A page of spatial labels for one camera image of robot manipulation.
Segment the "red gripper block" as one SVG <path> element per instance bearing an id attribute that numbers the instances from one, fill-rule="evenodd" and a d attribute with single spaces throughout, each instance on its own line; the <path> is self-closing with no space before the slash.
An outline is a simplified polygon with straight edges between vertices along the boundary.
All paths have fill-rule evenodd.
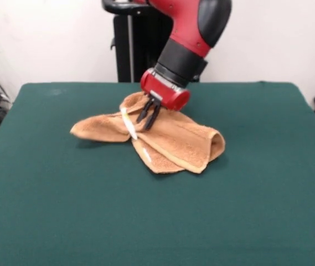
<path id="1" fill-rule="evenodd" d="M 159 75 L 154 69 L 148 69 L 141 77 L 141 89 L 149 96 L 157 99 L 162 106 L 169 110 L 180 111 L 189 101 L 190 92 L 187 89 L 180 88 L 176 84 L 168 81 Z M 144 125 L 144 130 L 150 130 L 153 126 L 159 112 L 161 104 L 154 104 L 152 115 L 148 117 Z M 136 122 L 141 122 L 148 114 L 150 107 L 153 105 L 153 100 L 148 100 L 142 111 L 136 119 Z"/>

